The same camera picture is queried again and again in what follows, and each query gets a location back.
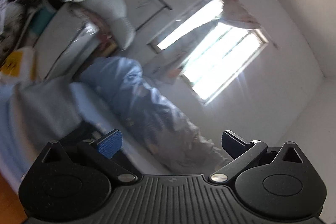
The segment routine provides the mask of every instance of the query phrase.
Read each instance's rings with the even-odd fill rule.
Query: white wall
[[[326,223],[336,221],[336,79],[325,80],[300,117],[278,142],[296,142],[327,186],[322,211]]]
[[[153,57],[147,43],[169,22],[199,0],[165,0],[174,11],[163,12],[137,34],[128,56],[145,64]],[[277,50],[262,53],[209,105],[202,106],[179,80],[160,91],[199,126],[205,137],[221,146],[230,129],[247,140],[275,144],[297,118],[322,81],[306,40],[277,0],[240,0],[267,30]]]

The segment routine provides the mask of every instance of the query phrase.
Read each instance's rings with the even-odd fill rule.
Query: window frame
[[[186,13],[179,17],[178,20],[172,22],[168,27],[166,27],[159,35],[157,35],[148,45],[158,54],[162,50],[158,47],[167,36],[169,36],[177,27],[181,26],[189,19],[192,15],[198,12],[201,8],[207,5],[212,0],[201,0],[194,6],[192,6]],[[213,94],[211,94],[207,99],[202,99],[197,92],[193,90],[193,83],[184,75],[183,72],[179,77],[187,84],[191,93],[204,105],[210,103],[218,94],[220,94],[269,44],[268,35],[263,29],[251,29],[247,30],[249,34],[254,34],[260,42],[260,47],[243,63],[243,65],[231,75]]]

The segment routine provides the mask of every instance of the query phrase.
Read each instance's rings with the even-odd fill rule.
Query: silver screw
[[[121,174],[118,176],[118,180],[121,182],[131,182],[135,180],[135,176],[132,174]]]
[[[211,180],[215,182],[225,182],[227,181],[227,175],[224,174],[213,174]]]

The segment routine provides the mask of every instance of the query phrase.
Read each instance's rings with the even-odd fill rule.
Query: window pane
[[[260,42],[253,34],[248,35],[226,55],[219,64],[207,72],[193,90],[203,100],[208,99],[229,78],[237,72],[249,57],[260,47]]]
[[[193,29],[209,22],[217,17],[223,11],[222,0],[212,0],[199,11],[194,13],[183,24],[177,27],[170,35],[161,41],[157,46],[164,50],[172,45],[176,40],[180,39],[185,34]]]
[[[224,37],[209,48],[191,65],[186,65],[184,75],[190,82],[196,82],[200,77],[207,74],[223,57],[241,40],[248,31],[245,29],[232,28]]]

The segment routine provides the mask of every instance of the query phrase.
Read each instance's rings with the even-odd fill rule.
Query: yellow label
[[[12,52],[6,58],[5,63],[1,67],[0,71],[4,75],[18,77],[20,74],[21,59],[22,59],[22,52]]]

